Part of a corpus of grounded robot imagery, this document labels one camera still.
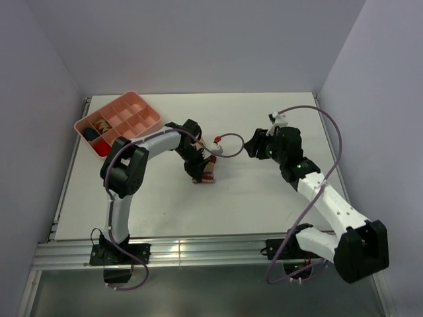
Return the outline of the tan maroon striped sock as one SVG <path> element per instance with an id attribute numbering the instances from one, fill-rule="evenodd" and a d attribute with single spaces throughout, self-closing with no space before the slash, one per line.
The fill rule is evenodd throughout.
<path id="1" fill-rule="evenodd" d="M 203 167 L 202 171 L 202 179 L 200 181 L 196 179 L 192 179 L 193 184 L 199 184 L 199 183 L 214 183 L 214 166 L 217 160 L 217 157 L 215 155 L 210 154 L 204 148 L 199 144 L 195 143 L 194 147 L 197 150 L 200 150 L 202 152 L 203 158 L 206 160 L 207 164 L 205 167 Z"/>

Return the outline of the tan argyle sock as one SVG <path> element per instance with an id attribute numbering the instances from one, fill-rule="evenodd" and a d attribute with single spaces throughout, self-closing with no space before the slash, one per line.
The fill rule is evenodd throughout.
<path id="1" fill-rule="evenodd" d="M 111 125 L 104 119 L 98 119 L 94 123 L 94 127 L 101 135 L 112 129 Z"/>

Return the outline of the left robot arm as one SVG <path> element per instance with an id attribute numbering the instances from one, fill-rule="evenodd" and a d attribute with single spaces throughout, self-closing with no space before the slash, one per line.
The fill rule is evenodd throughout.
<path id="1" fill-rule="evenodd" d="M 167 151 L 176 152 L 184 162 L 185 172 L 195 181 L 202 182 L 216 156 L 204 149 L 202 130 L 194 120 L 184 125 L 168 123 L 155 133 L 135 139 L 119 137 L 112 145 L 100 177 L 108 195 L 105 239 L 110 243 L 105 256 L 114 264 L 128 258 L 125 244 L 130 237 L 129 214 L 132 198 L 141 187 L 149 160 Z"/>

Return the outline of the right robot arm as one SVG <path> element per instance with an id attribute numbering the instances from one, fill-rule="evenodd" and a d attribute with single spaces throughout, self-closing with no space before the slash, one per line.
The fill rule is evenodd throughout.
<path id="1" fill-rule="evenodd" d="M 331 262 L 347 283 L 355 283 L 389 267 L 387 228 L 356 211 L 328 182 L 321 169 L 304 156 L 300 130 L 257 129 L 244 146 L 252 158 L 278 163 L 283 179 L 327 220 L 333 234 L 296 220 L 278 247 L 267 248 L 276 262 L 281 255 L 312 253 Z"/>

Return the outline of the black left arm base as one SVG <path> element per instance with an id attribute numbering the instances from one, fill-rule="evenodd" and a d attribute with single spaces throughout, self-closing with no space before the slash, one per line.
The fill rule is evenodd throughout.
<path id="1" fill-rule="evenodd" d="M 151 245 L 148 243 L 128 244 L 124 250 L 148 264 Z M 106 248 L 95 244 L 91 250 L 89 265 L 92 267 L 103 267 L 103 279 L 109 284 L 124 284 L 132 277 L 135 265 L 139 265 L 132 257 L 117 250 L 113 245 Z"/>

